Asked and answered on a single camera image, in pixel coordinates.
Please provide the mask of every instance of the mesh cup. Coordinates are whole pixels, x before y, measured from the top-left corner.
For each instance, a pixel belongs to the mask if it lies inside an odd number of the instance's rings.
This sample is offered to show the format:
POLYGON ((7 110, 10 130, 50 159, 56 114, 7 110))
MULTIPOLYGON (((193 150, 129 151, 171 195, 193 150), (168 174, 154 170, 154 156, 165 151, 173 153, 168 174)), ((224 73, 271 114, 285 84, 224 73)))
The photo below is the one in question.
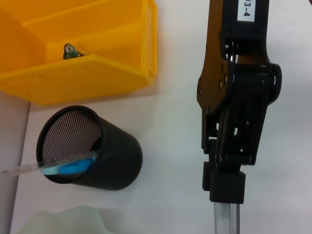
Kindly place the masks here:
POLYGON ((60 184, 120 190, 130 185, 142 165, 138 141, 84 106, 66 107, 54 114, 42 129, 37 143, 37 162, 98 151, 85 172, 46 175, 60 184))

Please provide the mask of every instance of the blue object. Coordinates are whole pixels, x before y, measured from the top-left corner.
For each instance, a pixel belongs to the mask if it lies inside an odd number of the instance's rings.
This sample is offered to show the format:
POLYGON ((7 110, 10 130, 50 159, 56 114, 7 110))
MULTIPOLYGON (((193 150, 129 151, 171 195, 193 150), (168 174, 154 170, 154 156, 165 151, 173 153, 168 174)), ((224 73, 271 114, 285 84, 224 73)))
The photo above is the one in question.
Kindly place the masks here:
POLYGON ((60 167, 59 173, 62 175, 68 175, 73 173, 79 173, 87 171, 93 164, 93 158, 79 160, 70 164, 66 164, 60 167))
POLYGON ((44 168, 41 169, 41 173, 45 176, 51 176, 57 174, 68 175, 73 173, 84 172, 87 171, 93 165, 96 158, 97 157, 95 156, 87 159, 78 160, 76 162, 64 163, 58 166, 44 168))

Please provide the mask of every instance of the black metal bracket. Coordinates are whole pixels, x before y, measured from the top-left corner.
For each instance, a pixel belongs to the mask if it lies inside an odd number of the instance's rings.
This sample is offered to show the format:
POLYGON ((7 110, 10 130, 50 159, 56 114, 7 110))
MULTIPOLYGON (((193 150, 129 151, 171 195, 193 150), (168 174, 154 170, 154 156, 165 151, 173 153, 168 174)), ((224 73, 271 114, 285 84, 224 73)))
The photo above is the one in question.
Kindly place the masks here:
POLYGON ((212 202, 244 202, 240 167, 255 164, 267 107, 281 90, 281 69, 266 51, 269 0, 254 2, 254 21, 243 21, 238 20, 239 4, 249 6, 250 0, 210 0, 197 101, 202 108, 201 145, 209 154, 203 189, 210 191, 212 202))

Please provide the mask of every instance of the yellow storage tray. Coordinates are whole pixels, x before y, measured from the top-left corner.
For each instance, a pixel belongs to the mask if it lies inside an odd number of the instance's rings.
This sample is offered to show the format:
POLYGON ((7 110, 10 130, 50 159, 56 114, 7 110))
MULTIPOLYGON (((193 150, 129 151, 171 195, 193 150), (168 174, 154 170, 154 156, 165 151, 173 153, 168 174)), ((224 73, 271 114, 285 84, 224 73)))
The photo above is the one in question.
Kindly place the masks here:
POLYGON ((40 105, 121 94, 157 73, 154 0, 0 0, 0 90, 40 105), (66 43, 86 56, 63 60, 66 43))

